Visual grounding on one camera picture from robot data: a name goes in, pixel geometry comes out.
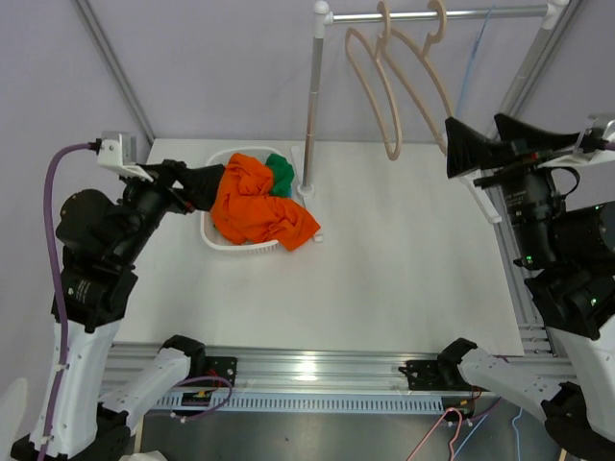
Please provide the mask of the orange t shirt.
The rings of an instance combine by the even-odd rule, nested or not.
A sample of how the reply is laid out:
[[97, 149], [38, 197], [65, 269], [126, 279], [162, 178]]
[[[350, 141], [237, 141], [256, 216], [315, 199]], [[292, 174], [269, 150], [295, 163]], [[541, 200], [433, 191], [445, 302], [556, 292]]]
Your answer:
[[209, 216], [232, 244], [277, 241], [292, 252], [321, 230], [297, 202], [270, 194], [273, 174], [258, 159], [234, 153], [225, 167]]

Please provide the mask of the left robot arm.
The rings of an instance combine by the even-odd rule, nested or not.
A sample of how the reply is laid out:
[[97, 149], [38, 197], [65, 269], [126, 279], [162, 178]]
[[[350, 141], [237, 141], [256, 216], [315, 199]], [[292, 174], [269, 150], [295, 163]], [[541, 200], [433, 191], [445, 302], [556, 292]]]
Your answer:
[[137, 282], [135, 261], [167, 213], [211, 209], [225, 168], [167, 159], [128, 178], [122, 197], [86, 189], [61, 207], [61, 292], [52, 304], [61, 383], [50, 383], [36, 428], [15, 441], [12, 460], [118, 460], [138, 420], [180, 382], [209, 380], [202, 343], [166, 340], [153, 362], [105, 396], [100, 386], [114, 336]]

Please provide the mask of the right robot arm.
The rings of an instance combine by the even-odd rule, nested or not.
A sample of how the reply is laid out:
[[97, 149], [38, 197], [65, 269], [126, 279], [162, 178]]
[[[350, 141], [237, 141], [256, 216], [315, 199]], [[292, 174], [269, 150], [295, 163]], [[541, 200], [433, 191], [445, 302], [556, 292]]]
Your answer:
[[552, 172], [614, 158], [614, 124], [598, 116], [578, 133], [550, 133], [506, 114], [497, 139], [455, 118], [445, 122], [447, 174], [481, 171], [475, 186], [498, 187], [519, 250], [517, 265], [547, 328], [561, 344], [574, 381], [549, 383], [464, 338], [437, 358], [448, 388], [465, 382], [533, 415], [552, 439], [583, 460], [614, 456], [614, 205], [568, 210]]

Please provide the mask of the green t shirt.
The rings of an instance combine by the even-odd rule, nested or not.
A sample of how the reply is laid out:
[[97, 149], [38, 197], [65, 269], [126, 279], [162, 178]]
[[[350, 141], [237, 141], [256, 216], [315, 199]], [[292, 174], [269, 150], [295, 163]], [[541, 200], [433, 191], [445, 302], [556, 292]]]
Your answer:
[[271, 153], [265, 165], [271, 170], [273, 174], [273, 186], [270, 189], [272, 196], [285, 198], [286, 191], [291, 188], [295, 174], [293, 166], [287, 161], [287, 159], [281, 155]]

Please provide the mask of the light blue wire hanger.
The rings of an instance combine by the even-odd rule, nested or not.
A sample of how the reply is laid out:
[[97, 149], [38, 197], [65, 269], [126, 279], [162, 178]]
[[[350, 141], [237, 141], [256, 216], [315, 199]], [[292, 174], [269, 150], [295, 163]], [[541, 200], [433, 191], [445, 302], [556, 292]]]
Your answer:
[[467, 97], [467, 93], [469, 90], [469, 86], [470, 86], [470, 82], [472, 80], [472, 74], [473, 74], [473, 69], [475, 66], [475, 60], [477, 58], [477, 54], [478, 54], [478, 50], [480, 48], [480, 44], [482, 42], [482, 38], [486, 29], [486, 26], [492, 16], [493, 11], [495, 10], [495, 6], [492, 5], [487, 14], [485, 15], [485, 18], [481, 24], [480, 30], [477, 33], [475, 40], [473, 42], [471, 51], [470, 51], [470, 55], [469, 55], [469, 59], [467, 61], [467, 65], [465, 67], [465, 71], [464, 71], [464, 76], [463, 76], [463, 81], [462, 81], [462, 85], [459, 91], [459, 95], [458, 95], [458, 99], [457, 99], [457, 103], [456, 103], [456, 107], [455, 107], [455, 116], [459, 117], [459, 115], [462, 114], [463, 109], [464, 109], [464, 103]]

